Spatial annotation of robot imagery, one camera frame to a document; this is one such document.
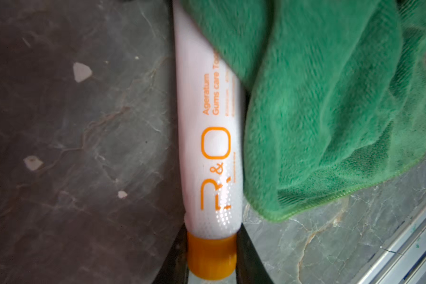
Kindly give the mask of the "white tube orange cap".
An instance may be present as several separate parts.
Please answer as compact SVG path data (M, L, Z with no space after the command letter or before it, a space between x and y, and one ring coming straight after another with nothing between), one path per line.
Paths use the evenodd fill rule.
M242 225L244 91L180 1L173 20L188 267L221 280L235 271Z

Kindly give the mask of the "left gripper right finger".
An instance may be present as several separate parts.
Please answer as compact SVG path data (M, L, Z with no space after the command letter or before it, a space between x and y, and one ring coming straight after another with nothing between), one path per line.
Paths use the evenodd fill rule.
M243 224L237 233L235 272L238 284L273 284Z

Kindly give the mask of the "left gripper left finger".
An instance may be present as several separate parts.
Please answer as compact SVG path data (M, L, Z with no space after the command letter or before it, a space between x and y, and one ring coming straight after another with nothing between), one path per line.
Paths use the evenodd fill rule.
M187 252L188 234L183 224L152 284L187 284L189 280Z

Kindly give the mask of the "green microfiber cloth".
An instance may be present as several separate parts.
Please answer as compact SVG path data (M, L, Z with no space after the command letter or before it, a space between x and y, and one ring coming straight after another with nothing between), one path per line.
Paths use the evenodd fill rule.
M281 222L426 154L426 1L182 1L248 92L244 194Z

